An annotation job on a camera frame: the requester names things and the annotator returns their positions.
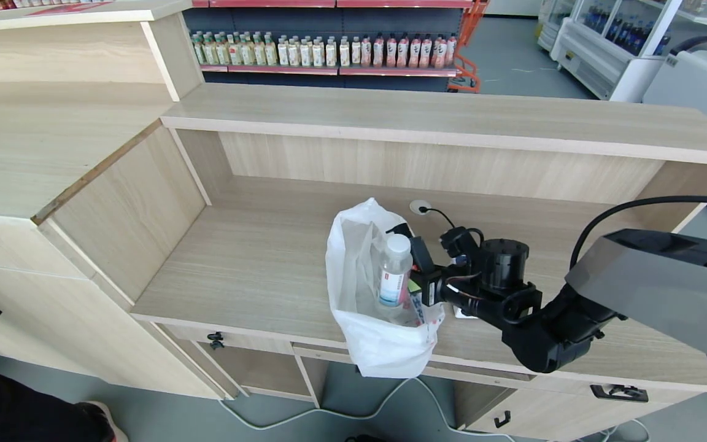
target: plastic water bottle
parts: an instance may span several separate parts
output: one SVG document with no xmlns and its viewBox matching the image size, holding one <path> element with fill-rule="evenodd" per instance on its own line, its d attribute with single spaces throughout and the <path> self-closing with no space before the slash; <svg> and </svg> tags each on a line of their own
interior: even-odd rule
<svg viewBox="0 0 707 442">
<path fill-rule="evenodd" d="M 662 37 L 661 40 L 659 40 L 659 45 L 656 46 L 656 51 L 654 51 L 654 55 L 662 55 L 662 53 L 665 52 L 665 48 L 668 44 L 670 44 L 670 29 L 668 29 L 665 36 Z"/>
<path fill-rule="evenodd" d="M 378 300 L 387 307 L 396 307 L 408 299 L 408 282 L 413 266 L 411 241 L 404 235 L 392 235 L 381 256 L 381 283 Z"/>
</svg>

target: black cable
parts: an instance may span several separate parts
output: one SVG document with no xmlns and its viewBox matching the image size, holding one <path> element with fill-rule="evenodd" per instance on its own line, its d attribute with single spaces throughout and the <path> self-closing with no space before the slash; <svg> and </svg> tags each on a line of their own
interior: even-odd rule
<svg viewBox="0 0 707 442">
<path fill-rule="evenodd" d="M 578 242 L 575 243 L 574 249 L 572 249 L 572 257 L 570 258 L 569 262 L 569 269 L 572 269 L 575 264 L 578 263 L 578 257 L 580 257 L 580 251 L 583 249 L 583 243 L 586 241 L 586 238 L 589 237 L 589 234 L 591 234 L 591 231 L 594 230 L 594 227 L 597 226 L 597 224 L 601 223 L 601 221 L 604 221 L 605 218 L 614 215 L 615 213 L 618 213 L 622 210 L 626 209 L 631 209 L 632 207 L 640 207 L 643 205 L 651 205 L 651 204 L 665 204 L 665 203 L 705 203 L 707 204 L 707 196 L 701 196 L 701 195 L 678 195 L 678 196 L 656 196 L 656 198 L 643 198 L 641 200 L 634 200 L 634 201 L 629 201 L 624 204 L 618 204 L 617 206 L 611 207 L 610 209 L 605 210 L 604 212 L 600 213 L 596 218 L 592 219 L 591 222 L 585 226 L 585 229 L 583 229 L 582 233 L 580 234 L 580 238 L 578 238 Z"/>
<path fill-rule="evenodd" d="M 428 207 L 419 207 L 419 211 L 420 211 L 421 213 L 438 212 L 438 213 L 440 213 L 441 215 L 443 215 L 443 217 L 446 218 L 447 221 L 449 221 L 449 224 L 451 224 L 452 227 L 455 226 L 454 223 L 452 223 L 451 219 L 449 219 L 449 216 L 446 216 L 446 213 L 443 213 L 443 212 L 441 212 L 441 211 L 438 210 L 438 209 L 429 209 Z"/>
</svg>

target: glass door fridge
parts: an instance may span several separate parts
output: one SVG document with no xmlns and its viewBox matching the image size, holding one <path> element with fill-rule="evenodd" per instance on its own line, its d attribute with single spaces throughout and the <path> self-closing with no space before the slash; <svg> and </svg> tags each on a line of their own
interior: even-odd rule
<svg viewBox="0 0 707 442">
<path fill-rule="evenodd" d="M 638 103 L 673 44 L 698 36 L 707 0 L 577 0 L 550 57 L 601 100 Z"/>
</svg>

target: shoe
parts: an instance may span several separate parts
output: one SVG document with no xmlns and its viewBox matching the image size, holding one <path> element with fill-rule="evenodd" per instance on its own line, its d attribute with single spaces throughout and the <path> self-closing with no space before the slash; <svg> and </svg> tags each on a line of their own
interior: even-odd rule
<svg viewBox="0 0 707 442">
<path fill-rule="evenodd" d="M 113 422 L 113 417 L 110 416 L 110 409 L 107 405 L 87 400 L 86 402 L 76 403 L 76 406 L 89 414 L 95 422 L 100 422 L 101 425 L 106 426 L 106 436 L 103 437 L 101 442 L 129 442 L 124 431 L 121 431 Z"/>
</svg>

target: person's leg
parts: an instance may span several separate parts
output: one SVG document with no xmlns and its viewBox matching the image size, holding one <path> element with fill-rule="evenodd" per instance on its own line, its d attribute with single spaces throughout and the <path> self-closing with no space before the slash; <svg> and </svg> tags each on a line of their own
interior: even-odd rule
<svg viewBox="0 0 707 442">
<path fill-rule="evenodd" d="M 106 417 L 0 375 L 0 441 L 110 442 Z"/>
</svg>

